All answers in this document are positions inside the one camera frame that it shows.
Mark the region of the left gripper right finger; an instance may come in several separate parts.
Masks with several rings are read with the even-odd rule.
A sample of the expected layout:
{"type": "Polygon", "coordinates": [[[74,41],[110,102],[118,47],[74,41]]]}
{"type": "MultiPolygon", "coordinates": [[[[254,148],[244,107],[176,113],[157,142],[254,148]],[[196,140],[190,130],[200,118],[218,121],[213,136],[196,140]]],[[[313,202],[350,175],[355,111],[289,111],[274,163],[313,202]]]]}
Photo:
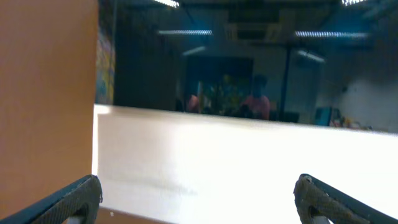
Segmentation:
{"type": "Polygon", "coordinates": [[[309,174],[294,187],[295,206],[304,224],[397,224],[397,219],[337,190],[309,174]]]}

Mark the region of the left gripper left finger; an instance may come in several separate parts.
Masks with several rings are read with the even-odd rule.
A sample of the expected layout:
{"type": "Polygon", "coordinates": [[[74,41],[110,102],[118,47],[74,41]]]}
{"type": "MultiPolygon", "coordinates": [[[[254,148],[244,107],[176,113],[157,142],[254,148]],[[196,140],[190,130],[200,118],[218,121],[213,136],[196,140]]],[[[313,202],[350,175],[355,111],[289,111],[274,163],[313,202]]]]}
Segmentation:
{"type": "Polygon", "coordinates": [[[86,175],[38,202],[1,220],[1,224],[94,224],[103,201],[101,182],[86,175]]]}

